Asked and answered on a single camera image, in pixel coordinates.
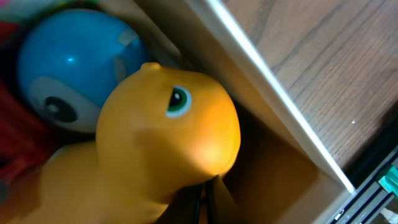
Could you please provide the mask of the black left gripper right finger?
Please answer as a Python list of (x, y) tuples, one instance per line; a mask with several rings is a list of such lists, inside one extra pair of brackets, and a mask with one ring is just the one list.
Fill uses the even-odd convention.
[(206, 183), (205, 192), (208, 224), (241, 223), (238, 208), (220, 176)]

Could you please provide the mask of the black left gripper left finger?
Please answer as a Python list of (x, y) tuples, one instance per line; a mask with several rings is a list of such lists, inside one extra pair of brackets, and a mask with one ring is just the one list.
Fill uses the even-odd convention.
[(155, 224), (198, 224), (202, 184), (180, 189)]

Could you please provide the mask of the white cardboard box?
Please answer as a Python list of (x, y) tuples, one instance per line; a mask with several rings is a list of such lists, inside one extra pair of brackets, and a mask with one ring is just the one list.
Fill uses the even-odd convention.
[(224, 182), (249, 223), (330, 223), (354, 187), (221, 1), (101, 0), (161, 65), (217, 79), (241, 149)]

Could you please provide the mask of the blue toy ball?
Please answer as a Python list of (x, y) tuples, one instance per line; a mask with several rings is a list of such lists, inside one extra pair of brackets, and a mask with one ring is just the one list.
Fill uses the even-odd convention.
[(43, 119), (93, 133), (109, 94), (149, 60), (144, 41), (117, 17), (69, 9), (44, 19), (27, 36), (17, 79)]

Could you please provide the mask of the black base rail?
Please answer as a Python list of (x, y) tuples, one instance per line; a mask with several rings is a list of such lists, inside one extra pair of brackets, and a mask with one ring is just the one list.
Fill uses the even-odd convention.
[(370, 224), (383, 218), (388, 224), (397, 224), (397, 210), (389, 209), (397, 203), (397, 148), (372, 171), (359, 186), (356, 195), (349, 198), (329, 224)]

